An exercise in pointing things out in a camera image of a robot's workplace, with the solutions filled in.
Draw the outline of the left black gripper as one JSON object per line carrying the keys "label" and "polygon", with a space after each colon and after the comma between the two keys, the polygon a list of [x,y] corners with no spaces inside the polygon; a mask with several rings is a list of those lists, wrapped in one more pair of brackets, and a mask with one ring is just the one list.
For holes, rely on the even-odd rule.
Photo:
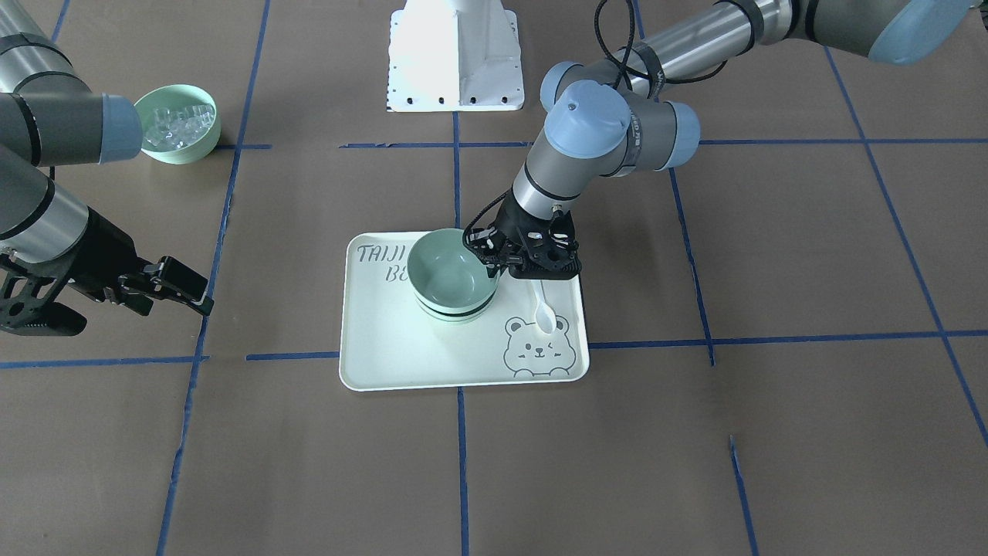
{"label": "left black gripper", "polygon": [[505,194],[492,224],[465,229],[462,242],[485,265],[491,280],[504,270],[518,280],[570,280],[582,270],[570,212],[533,217],[512,192]]}

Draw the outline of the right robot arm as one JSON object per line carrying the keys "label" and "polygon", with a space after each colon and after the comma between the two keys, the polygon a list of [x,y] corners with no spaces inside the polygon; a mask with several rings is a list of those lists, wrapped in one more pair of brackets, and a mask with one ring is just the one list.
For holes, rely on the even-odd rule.
{"label": "right robot arm", "polygon": [[149,314],[127,291],[146,261],[127,233],[52,176],[57,166],[129,161],[144,139],[127,98],[95,93],[18,1],[2,3],[2,330],[74,337],[87,320],[57,298],[71,287]]}

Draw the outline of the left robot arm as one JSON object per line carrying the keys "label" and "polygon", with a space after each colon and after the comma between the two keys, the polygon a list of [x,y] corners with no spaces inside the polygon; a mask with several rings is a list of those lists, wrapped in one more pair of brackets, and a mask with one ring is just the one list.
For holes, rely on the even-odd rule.
{"label": "left robot arm", "polygon": [[701,124],[663,88],[713,77],[756,46],[795,38],[910,66],[935,52],[966,17],[967,1],[719,1],[597,63],[564,61],[540,86],[546,122],[485,228],[462,245],[490,277],[568,280],[581,271],[571,211],[597,177],[678,168]]}

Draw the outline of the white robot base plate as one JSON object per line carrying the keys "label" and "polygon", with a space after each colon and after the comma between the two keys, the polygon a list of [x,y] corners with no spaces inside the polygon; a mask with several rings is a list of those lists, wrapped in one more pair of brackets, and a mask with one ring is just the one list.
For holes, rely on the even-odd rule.
{"label": "white robot base plate", "polygon": [[407,1],[389,32],[389,112],[523,108],[519,22],[501,1]]}

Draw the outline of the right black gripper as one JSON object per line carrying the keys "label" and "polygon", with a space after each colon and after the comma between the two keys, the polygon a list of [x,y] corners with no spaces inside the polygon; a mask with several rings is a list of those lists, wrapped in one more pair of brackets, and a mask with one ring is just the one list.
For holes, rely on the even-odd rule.
{"label": "right black gripper", "polygon": [[83,235],[56,259],[56,279],[32,273],[11,256],[2,256],[1,261],[6,272],[2,331],[18,337],[75,337],[85,330],[87,320],[82,314],[62,303],[52,303],[49,293],[59,296],[67,285],[97,303],[109,300],[141,316],[148,316],[153,307],[144,292],[134,294],[123,285],[130,277],[141,278],[151,263],[137,255],[127,233],[92,208],[88,208]]}

